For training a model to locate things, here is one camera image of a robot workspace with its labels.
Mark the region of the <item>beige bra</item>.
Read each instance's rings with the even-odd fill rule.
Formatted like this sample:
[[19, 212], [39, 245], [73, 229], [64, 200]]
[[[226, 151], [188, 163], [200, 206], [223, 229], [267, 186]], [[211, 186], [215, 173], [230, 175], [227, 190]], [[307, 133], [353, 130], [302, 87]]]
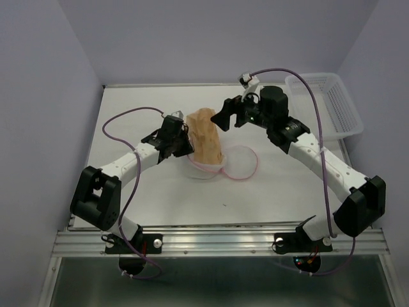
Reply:
[[194, 148], [193, 160], [201, 164], [222, 164], [223, 154], [216, 124], [211, 121], [215, 111], [201, 108], [186, 117], [189, 138]]

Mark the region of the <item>white mesh laundry bag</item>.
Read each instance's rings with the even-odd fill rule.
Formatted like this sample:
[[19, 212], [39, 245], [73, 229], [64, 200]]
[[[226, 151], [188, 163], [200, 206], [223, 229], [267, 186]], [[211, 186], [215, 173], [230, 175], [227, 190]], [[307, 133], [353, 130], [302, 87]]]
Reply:
[[183, 158], [181, 170], [188, 178], [210, 180], [218, 175], [234, 181], [244, 181], [252, 178], [259, 166], [257, 153], [248, 146], [233, 145], [222, 153], [220, 164], [203, 164], [194, 160], [194, 154]]

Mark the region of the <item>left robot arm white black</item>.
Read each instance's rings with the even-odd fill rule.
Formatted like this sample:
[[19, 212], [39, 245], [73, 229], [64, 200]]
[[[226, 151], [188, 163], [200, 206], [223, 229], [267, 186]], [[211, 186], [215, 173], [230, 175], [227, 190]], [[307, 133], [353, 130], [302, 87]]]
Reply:
[[183, 119], [167, 115], [162, 126], [143, 138], [129, 153], [105, 166], [84, 168], [70, 212], [104, 232], [102, 240], [108, 254], [125, 255], [134, 251], [143, 256], [159, 254], [163, 236], [145, 234], [140, 225], [121, 213], [121, 191], [130, 182], [138, 184], [143, 171], [164, 159], [192, 152], [188, 127]]

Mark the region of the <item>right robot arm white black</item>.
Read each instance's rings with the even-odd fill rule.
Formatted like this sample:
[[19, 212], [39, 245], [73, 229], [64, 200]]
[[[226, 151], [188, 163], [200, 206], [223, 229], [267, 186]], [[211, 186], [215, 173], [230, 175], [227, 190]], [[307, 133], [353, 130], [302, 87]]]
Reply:
[[227, 98], [211, 121], [224, 132], [251, 123], [264, 128], [271, 143], [308, 167], [337, 196], [340, 206], [320, 217], [302, 221], [294, 232], [276, 233], [273, 250], [280, 255], [331, 251], [323, 240], [332, 234], [358, 237], [385, 213], [386, 183], [379, 176], [369, 178], [355, 171], [332, 152], [320, 146], [310, 129], [291, 117], [288, 96], [277, 86], [265, 86], [260, 93]]

